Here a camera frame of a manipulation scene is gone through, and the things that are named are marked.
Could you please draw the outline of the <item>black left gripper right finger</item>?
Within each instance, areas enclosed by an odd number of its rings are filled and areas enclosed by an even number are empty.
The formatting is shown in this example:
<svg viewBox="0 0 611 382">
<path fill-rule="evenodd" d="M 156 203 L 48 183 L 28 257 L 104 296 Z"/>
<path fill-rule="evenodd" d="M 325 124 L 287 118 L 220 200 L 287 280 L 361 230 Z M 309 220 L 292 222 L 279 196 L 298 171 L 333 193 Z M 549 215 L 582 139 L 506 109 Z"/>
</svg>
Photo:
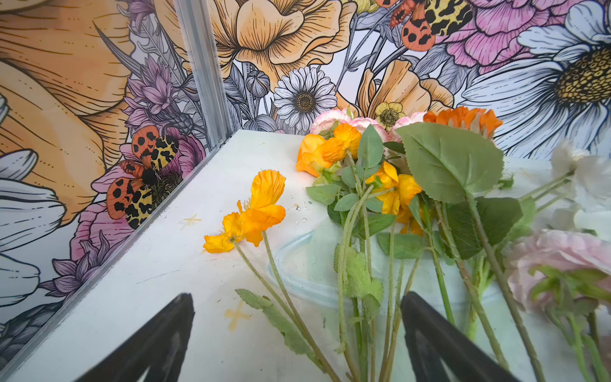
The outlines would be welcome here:
<svg viewBox="0 0 611 382">
<path fill-rule="evenodd" d="M 516 378 L 481 351 L 415 292 L 400 305 L 405 342 L 415 380 L 515 381 Z"/>
</svg>

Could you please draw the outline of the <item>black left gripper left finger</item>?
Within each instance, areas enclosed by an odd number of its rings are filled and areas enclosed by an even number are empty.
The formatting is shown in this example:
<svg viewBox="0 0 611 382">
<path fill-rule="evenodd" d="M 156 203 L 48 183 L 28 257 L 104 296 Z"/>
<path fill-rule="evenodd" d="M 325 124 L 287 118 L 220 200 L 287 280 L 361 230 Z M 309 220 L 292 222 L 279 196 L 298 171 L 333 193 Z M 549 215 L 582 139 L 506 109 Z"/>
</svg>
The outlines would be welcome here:
<svg viewBox="0 0 611 382">
<path fill-rule="evenodd" d="M 79 381 L 177 381 L 186 357 L 195 310 L 182 293 Z"/>
</svg>

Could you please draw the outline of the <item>yellow poppy flower stem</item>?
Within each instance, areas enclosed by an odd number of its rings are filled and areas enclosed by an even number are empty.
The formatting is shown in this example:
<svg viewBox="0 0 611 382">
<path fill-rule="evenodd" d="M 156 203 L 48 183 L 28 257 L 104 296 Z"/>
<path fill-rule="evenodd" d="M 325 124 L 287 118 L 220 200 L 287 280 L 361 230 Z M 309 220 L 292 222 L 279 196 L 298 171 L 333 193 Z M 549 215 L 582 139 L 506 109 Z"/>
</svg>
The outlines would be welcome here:
<svg viewBox="0 0 611 382">
<path fill-rule="evenodd" d="M 283 336 L 285 346 L 292 353 L 308 357 L 332 381 L 339 381 L 339 375 L 314 340 L 289 295 L 270 248 L 267 230 L 279 225 L 286 218 L 286 209 L 278 203 L 285 186 L 286 178 L 276 170 L 263 170 L 257 173 L 251 184 L 250 199 L 246 202 L 237 202 L 238 210 L 223 218 L 220 233 L 205 237 L 203 249 L 210 254 L 236 250 L 271 295 L 268 298 L 247 289 L 237 289 L 235 292 L 241 300 L 249 307 L 263 313 L 267 321 Z M 280 291 L 276 291 L 256 269 L 241 247 L 243 242 L 255 247 L 265 245 L 269 265 Z"/>
</svg>

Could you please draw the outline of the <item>pink rose flower stem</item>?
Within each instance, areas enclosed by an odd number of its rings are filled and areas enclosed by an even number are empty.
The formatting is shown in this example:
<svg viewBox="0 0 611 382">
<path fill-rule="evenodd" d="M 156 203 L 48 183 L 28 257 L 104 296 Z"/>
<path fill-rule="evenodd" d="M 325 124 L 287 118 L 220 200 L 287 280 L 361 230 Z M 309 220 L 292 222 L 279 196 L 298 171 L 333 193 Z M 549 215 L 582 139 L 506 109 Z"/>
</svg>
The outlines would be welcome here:
<svg viewBox="0 0 611 382">
<path fill-rule="evenodd" d="M 610 244 L 588 233 L 544 229 L 504 251 L 505 279 L 518 305 L 544 316 L 571 347 L 586 381 L 608 381 L 596 322 L 610 308 Z"/>
</svg>

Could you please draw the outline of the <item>orange gerbera flower stem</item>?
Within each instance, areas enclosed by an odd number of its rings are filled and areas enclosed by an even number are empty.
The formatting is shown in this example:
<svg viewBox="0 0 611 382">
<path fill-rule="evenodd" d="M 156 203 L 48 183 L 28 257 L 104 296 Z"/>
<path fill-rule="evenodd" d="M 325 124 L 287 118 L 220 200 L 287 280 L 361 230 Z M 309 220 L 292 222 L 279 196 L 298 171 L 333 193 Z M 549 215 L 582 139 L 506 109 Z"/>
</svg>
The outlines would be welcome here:
<svg viewBox="0 0 611 382">
<path fill-rule="evenodd" d="M 482 132 L 478 117 L 470 111 L 459 113 L 456 119 L 426 117 L 421 123 L 400 127 L 397 133 L 404 145 L 408 168 L 437 213 L 442 237 L 455 258 L 471 307 L 480 319 L 498 363 L 503 367 L 509 365 L 481 295 L 465 268 L 465 262 L 478 255 L 488 261 L 536 380 L 544 381 L 542 363 L 512 297 L 498 253 L 529 212 L 518 199 L 485 197 L 502 178 L 503 152 Z"/>
</svg>

